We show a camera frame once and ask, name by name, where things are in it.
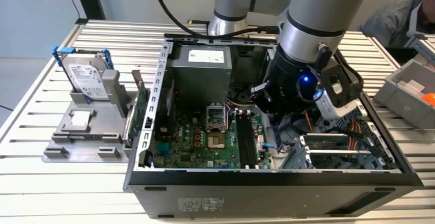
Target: person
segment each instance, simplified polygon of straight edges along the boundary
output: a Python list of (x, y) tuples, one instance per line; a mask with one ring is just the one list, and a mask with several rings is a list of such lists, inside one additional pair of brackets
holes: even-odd
[(404, 47), (414, 34), (435, 33), (435, 0), (406, 0), (382, 7), (358, 30), (384, 47)]

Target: label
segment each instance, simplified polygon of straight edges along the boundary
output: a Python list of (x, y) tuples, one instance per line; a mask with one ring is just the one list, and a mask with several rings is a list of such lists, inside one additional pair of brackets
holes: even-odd
[(97, 69), (92, 65), (70, 64), (73, 78), (81, 93), (92, 99), (106, 99), (106, 92)]
[(225, 198), (177, 198), (178, 210), (184, 212), (221, 211)]
[(84, 139), (84, 136), (67, 136), (69, 139)]
[(224, 63), (224, 51), (190, 50), (188, 62)]

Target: gray tray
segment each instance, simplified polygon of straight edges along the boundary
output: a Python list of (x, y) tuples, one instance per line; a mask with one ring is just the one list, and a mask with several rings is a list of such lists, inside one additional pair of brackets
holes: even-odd
[[(402, 88), (410, 80), (424, 86), (420, 94)], [(435, 107), (420, 99), (428, 93), (435, 93), (435, 72), (410, 60), (385, 78), (374, 100), (418, 129), (435, 129)]]

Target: aluminum table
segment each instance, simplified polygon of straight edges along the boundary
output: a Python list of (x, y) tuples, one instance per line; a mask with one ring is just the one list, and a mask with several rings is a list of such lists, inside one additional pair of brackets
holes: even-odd
[[(189, 25), (205, 32), (204, 25)], [(130, 70), (150, 86), (164, 33), (182, 34), (168, 24), (89, 20), (76, 24), (61, 46), (112, 53), (120, 82), (134, 90)], [(252, 37), (272, 38), (264, 35)], [(378, 42), (346, 32), (342, 55), (364, 78), (372, 97), (397, 64)], [(66, 110), (70, 85), (53, 59), (0, 129), (0, 223), (120, 223), (149, 220), (132, 193), (122, 192), (126, 164), (42, 163), (41, 154)], [(435, 131), (418, 131), (374, 102), (376, 111), (417, 172), (424, 188), (357, 218), (198, 219), (196, 223), (435, 223)], [(166, 220), (182, 223), (190, 220)]]

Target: ram slot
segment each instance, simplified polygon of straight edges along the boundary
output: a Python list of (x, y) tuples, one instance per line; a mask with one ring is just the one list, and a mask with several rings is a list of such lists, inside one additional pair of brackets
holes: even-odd
[(256, 165), (256, 148), (252, 134), (250, 116), (236, 113), (237, 142), (240, 154), (240, 167), (253, 169)]

